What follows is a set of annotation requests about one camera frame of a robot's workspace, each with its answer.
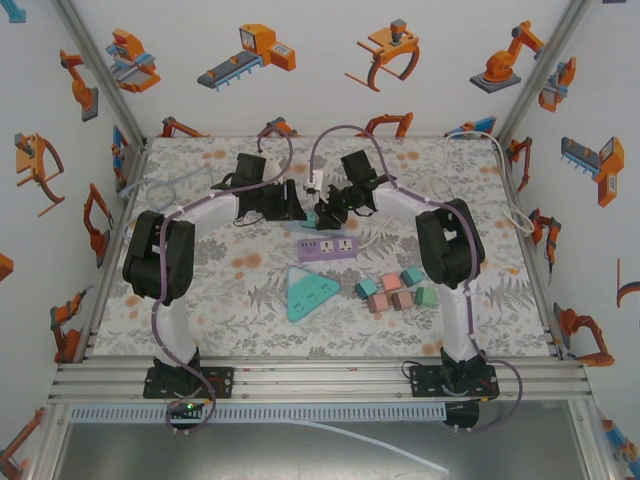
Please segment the purple power strip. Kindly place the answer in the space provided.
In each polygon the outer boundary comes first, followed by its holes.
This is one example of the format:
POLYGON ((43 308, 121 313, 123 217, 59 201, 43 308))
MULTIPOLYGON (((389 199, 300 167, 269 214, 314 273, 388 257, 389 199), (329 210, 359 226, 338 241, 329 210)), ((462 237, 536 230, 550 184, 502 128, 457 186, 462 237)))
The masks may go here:
POLYGON ((356 237, 327 237, 298 240, 298 260, 303 263, 356 258, 359 243, 356 237))

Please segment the teal triangular power strip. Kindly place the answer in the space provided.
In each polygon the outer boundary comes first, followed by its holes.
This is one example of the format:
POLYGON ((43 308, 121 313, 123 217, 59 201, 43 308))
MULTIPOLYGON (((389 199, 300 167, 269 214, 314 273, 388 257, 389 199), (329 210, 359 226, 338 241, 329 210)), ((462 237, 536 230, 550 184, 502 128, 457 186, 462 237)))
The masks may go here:
POLYGON ((321 307, 340 290, 337 281, 291 267, 287 272, 287 318, 297 323, 321 307))

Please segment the floral patterned table mat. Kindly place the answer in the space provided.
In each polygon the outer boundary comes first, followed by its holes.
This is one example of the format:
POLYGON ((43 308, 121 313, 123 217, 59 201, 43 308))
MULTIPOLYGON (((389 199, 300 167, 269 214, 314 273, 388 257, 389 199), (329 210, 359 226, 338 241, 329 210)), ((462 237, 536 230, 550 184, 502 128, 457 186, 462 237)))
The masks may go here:
MULTIPOLYGON (((364 150, 378 171, 425 196, 466 201, 482 237, 485 261, 476 288, 475 334, 492 356, 549 352, 534 291, 507 220, 499 158, 488 139, 381 139, 335 133, 320 142, 267 138, 157 139, 144 168, 134 212, 201 198, 236 166, 241 153, 262 154, 288 167, 303 184, 310 169, 344 187, 341 158, 364 150)), ((216 229, 195 248, 194 279, 186 298, 191 331, 210 356, 431 356, 444 337, 438 306, 371 312, 355 291, 364 279, 420 265, 413 229, 388 216, 351 215, 345 234, 359 242, 353 259, 313 262, 309 270, 336 281, 339 292, 298 322, 287 317, 287 281, 298 264, 305 232, 291 223, 251 214, 216 229)))

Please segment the small board with green light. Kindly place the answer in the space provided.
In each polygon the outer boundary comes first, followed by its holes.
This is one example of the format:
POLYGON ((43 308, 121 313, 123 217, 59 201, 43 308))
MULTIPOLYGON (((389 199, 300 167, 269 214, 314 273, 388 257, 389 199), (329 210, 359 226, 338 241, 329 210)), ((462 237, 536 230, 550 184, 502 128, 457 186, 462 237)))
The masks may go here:
POLYGON ((199 422, 202 419, 204 403, 194 401, 178 401, 168 405, 167 415, 170 422, 179 420, 199 422))

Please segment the clear plastic tube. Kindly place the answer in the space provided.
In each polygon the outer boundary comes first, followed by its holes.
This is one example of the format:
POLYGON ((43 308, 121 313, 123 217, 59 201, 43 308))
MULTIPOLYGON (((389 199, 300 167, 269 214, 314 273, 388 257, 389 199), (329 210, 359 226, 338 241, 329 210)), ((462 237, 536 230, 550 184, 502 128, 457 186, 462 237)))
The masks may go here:
POLYGON ((371 438, 365 435, 361 435, 349 430, 345 430, 339 427, 335 427, 335 426, 331 426, 331 425, 326 425, 326 424, 320 424, 320 423, 315 423, 315 422, 307 422, 307 421, 299 421, 299 420, 287 420, 286 424, 288 425, 295 425, 295 426, 300 426, 300 427, 306 427, 306 428, 313 428, 316 430, 322 430, 322 431, 326 431, 326 432, 330 432, 330 433, 334 433, 337 435, 341 435, 344 437, 348 437, 354 440, 358 440, 379 448, 382 448, 384 450, 393 452, 397 455, 400 455, 406 459, 409 459, 411 461, 414 461, 424 467, 433 469, 441 474, 444 475, 449 475, 450 474, 450 470, 440 464, 437 464, 435 462, 432 462, 428 459, 425 459, 423 457, 420 457, 418 455, 415 455, 413 453, 410 453, 404 449, 401 449, 395 445, 386 443, 384 441, 375 439, 375 438, 371 438))

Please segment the aluminium front frame rails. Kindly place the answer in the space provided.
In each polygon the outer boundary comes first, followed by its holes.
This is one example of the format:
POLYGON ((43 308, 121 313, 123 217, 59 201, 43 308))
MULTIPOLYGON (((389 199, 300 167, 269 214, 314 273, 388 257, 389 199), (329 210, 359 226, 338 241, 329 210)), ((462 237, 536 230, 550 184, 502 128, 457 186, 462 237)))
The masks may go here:
MULTIPOLYGON (((553 357, 520 357, 518 370, 525 400, 590 398, 586 369, 553 357)), ((234 369, 235 403, 411 402, 409 380, 400 358, 204 358, 209 367, 234 369)), ((93 357, 58 368, 50 403, 143 401, 149 357, 93 357)))

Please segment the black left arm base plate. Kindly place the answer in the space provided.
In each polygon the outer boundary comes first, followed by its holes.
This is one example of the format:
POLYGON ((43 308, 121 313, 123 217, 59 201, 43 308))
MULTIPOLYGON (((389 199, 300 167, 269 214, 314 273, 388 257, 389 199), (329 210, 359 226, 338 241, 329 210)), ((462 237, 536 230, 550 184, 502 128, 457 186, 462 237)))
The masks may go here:
MULTIPOLYGON (((202 367, 200 373, 217 398, 231 397, 234 384, 232 367, 202 367)), ((211 398, 209 389, 199 377, 183 368, 164 365, 147 370, 142 396, 145 399, 211 398)))

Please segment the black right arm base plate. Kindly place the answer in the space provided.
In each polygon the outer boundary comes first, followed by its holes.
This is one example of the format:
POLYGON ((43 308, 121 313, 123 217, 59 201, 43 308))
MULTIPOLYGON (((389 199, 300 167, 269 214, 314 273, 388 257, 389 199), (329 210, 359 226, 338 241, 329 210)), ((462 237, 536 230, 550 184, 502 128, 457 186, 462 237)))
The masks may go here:
POLYGON ((496 398, 500 394, 495 368, 486 365, 470 379, 448 382, 441 365, 410 366, 408 369, 412 396, 452 399, 496 398))

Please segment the aluminium side rail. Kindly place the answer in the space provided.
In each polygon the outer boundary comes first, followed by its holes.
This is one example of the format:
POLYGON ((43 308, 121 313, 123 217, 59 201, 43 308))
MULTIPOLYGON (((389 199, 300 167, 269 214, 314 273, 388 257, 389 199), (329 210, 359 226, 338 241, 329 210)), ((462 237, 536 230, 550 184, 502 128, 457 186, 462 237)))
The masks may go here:
POLYGON ((109 299, 110 290, 124 244, 123 234, 127 229, 128 221, 131 219, 136 196, 137 194, 134 193, 132 200, 124 200, 120 216, 116 220, 115 226, 110 229, 110 242, 106 251, 104 264, 101 269, 100 282, 96 290, 91 315, 85 322, 81 332, 79 345, 74 357, 75 363, 82 363, 87 357, 92 355, 93 345, 103 320, 105 308, 109 299))
POLYGON ((553 217, 544 216, 539 208, 532 214, 525 214, 519 193, 529 182, 529 166, 531 163, 532 139, 524 141, 512 140, 505 150, 500 150, 499 165, 502 168, 502 180, 508 202, 507 215, 510 222, 518 230, 518 242, 522 249, 527 275, 531 281, 536 301, 536 308, 542 326, 549 335, 549 350, 559 360, 564 360, 564 343, 562 333, 558 333, 553 307, 549 303, 547 287, 551 283, 553 266, 555 265, 556 242, 561 224, 553 217), (513 164, 524 158, 523 177, 518 186, 512 178, 513 164))

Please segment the aluminium corner post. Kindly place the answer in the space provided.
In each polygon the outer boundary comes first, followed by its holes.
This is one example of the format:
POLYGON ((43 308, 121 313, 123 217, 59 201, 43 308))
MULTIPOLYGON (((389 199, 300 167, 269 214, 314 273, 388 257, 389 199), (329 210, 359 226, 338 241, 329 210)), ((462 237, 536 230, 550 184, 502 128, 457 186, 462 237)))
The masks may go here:
POLYGON ((532 73, 526 80, 523 89, 516 98, 513 108, 507 115, 499 131, 498 141, 502 149, 506 149, 510 144, 516 130, 537 99, 537 95, 551 73, 551 69, 559 61, 560 54, 563 52, 593 3, 594 0, 569 1, 549 41, 546 43, 539 59, 536 61, 532 73))
POLYGON ((66 31, 74 41, 81 57, 89 70, 93 73, 100 91, 114 110, 128 139, 140 150, 146 146, 146 136, 143 134, 131 109, 127 105, 116 81, 112 78, 109 68, 102 58, 90 31, 81 19, 72 0, 49 0, 66 31))

